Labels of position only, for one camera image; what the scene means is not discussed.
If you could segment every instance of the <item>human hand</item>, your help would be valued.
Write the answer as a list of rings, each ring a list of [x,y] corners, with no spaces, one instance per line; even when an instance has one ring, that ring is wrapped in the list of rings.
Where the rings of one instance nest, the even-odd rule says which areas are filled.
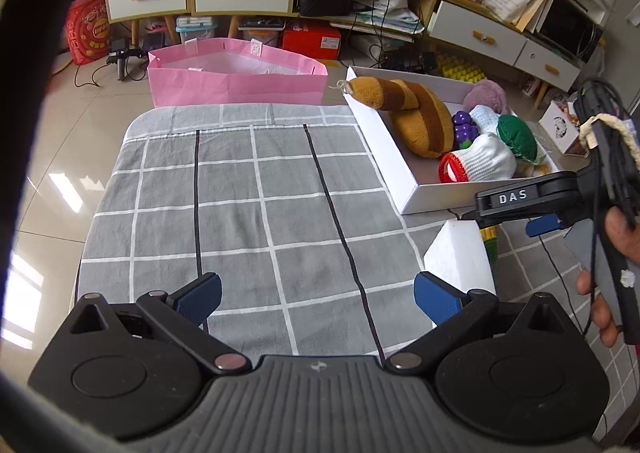
[[[626,224],[625,216],[618,208],[611,208],[604,220],[604,228],[614,247],[635,263],[640,263],[640,226],[634,231]],[[576,281],[578,294],[591,292],[591,274],[582,271]],[[612,320],[609,305],[598,295],[591,306],[591,321],[600,329],[602,344],[611,348],[618,340],[618,327]]]

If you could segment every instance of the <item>white foam block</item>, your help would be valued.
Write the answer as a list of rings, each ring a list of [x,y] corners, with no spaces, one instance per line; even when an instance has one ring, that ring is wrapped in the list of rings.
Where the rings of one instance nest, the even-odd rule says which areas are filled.
[[[473,220],[449,220],[424,254],[424,269],[462,292],[484,289],[495,294],[494,275]]]

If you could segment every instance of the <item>pink paper bag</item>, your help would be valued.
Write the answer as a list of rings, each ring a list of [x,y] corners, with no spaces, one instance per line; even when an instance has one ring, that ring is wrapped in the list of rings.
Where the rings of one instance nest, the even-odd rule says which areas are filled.
[[[149,53],[155,107],[223,103],[319,105],[326,67],[301,54],[232,38],[189,40]]]

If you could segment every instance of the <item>green plush toy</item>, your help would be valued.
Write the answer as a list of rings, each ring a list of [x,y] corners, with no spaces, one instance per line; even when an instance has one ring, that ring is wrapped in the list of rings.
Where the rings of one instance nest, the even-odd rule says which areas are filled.
[[[538,143],[531,128],[516,116],[503,114],[498,119],[498,136],[519,159],[536,162]]]

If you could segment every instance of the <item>purple plush toy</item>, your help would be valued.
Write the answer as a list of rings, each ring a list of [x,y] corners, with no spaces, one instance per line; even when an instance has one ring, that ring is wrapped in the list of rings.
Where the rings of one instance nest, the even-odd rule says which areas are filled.
[[[478,81],[465,97],[462,109],[470,112],[476,105],[490,107],[496,114],[506,114],[507,96],[498,83],[490,79]]]
[[[453,121],[453,149],[464,150],[471,146],[479,135],[478,126],[471,116],[459,110],[451,118]]]

